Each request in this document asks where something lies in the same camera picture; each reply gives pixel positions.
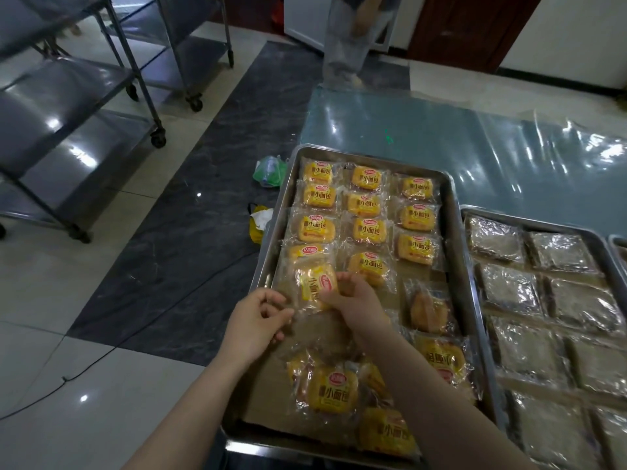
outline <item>wooden door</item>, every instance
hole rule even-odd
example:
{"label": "wooden door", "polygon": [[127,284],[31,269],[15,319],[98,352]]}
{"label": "wooden door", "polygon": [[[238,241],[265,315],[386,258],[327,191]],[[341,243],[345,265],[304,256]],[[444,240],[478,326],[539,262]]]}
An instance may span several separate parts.
{"label": "wooden door", "polygon": [[540,0],[425,0],[408,48],[417,61],[494,72]]}

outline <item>pants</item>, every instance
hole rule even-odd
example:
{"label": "pants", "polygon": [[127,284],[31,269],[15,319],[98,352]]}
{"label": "pants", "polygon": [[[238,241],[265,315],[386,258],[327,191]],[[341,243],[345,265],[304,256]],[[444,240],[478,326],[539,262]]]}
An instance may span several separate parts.
{"label": "pants", "polygon": [[326,83],[350,83],[364,66],[373,43],[388,25],[393,11],[379,12],[370,31],[354,38],[350,35],[356,10],[343,0],[332,0],[324,40],[322,77]]}

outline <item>gray marble floor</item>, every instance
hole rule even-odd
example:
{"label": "gray marble floor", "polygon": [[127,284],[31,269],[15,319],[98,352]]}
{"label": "gray marble floor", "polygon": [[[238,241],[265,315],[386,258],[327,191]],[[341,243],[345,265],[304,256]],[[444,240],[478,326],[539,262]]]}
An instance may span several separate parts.
{"label": "gray marble floor", "polygon": [[[249,202],[278,189],[251,177],[267,155],[297,145],[322,58],[268,42],[121,252],[68,335],[206,365],[258,258]],[[364,80],[409,89],[407,66],[370,58]]]}

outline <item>metal baking tray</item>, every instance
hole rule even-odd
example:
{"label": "metal baking tray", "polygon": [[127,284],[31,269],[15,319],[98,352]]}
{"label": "metal baking tray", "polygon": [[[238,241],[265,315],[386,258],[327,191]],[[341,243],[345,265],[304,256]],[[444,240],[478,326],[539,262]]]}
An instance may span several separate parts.
{"label": "metal baking tray", "polygon": [[[464,334],[471,337],[474,348],[476,348],[475,353],[478,353],[482,360],[485,355],[484,352],[486,350],[489,352],[490,347],[483,327],[478,296],[474,287],[472,262],[466,245],[465,230],[461,221],[455,184],[448,173],[427,170],[419,166],[400,164],[380,158],[342,153],[341,151],[317,145],[306,144],[297,146],[289,159],[288,171],[281,185],[272,220],[266,227],[259,261],[250,287],[251,290],[257,287],[270,287],[272,284],[280,253],[280,241],[283,239],[287,227],[288,209],[291,207],[296,193],[296,182],[300,172],[300,159],[302,157],[328,162],[354,162],[359,165],[392,170],[398,173],[431,177],[439,181],[442,198],[440,217],[445,238],[444,249],[449,270],[448,280],[451,297],[457,316],[461,319]],[[474,379],[478,381],[483,391],[480,408],[501,429],[505,429],[506,418],[500,405],[501,398],[498,393],[494,364],[490,362],[486,367],[481,362],[477,362],[475,365],[477,372],[474,375]],[[229,407],[231,406],[234,409],[234,403],[230,403]],[[311,462],[313,458],[319,457],[383,468],[415,468],[415,464],[409,461],[405,462],[385,458],[384,456],[378,459],[373,454],[365,454],[351,449],[338,450],[337,447],[297,437],[296,435],[291,436],[271,431],[264,427],[253,426],[237,418],[233,419],[231,417],[223,420],[222,429],[227,439],[226,449],[235,452],[304,463]]]}
{"label": "metal baking tray", "polygon": [[627,239],[616,234],[612,234],[607,238],[609,244],[609,250],[612,253],[612,258],[616,263],[616,267],[623,276],[623,281],[627,284],[627,256],[621,255],[619,247],[622,247],[627,251]]}
{"label": "metal baking tray", "polygon": [[623,314],[627,315],[627,281],[624,279],[624,271],[621,270],[618,262],[615,260],[612,249],[607,241],[593,230],[576,226],[563,226],[561,224],[553,224],[544,221],[535,221],[533,219],[489,211],[477,206],[462,205],[462,217],[465,218],[467,213],[493,219],[494,221],[503,222],[512,226],[521,226],[524,230],[528,231],[557,232],[560,234],[577,234],[581,236],[592,254],[592,257],[601,269],[601,272],[605,274],[607,285],[614,294],[618,306]]}

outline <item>white wall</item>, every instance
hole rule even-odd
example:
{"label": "white wall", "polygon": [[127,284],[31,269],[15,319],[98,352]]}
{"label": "white wall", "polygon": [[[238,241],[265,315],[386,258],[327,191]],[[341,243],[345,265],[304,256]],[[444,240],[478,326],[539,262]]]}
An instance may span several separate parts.
{"label": "white wall", "polygon": [[501,67],[627,85],[627,0],[542,0]]}
{"label": "white wall", "polygon": [[401,0],[390,46],[407,49],[425,0]]}

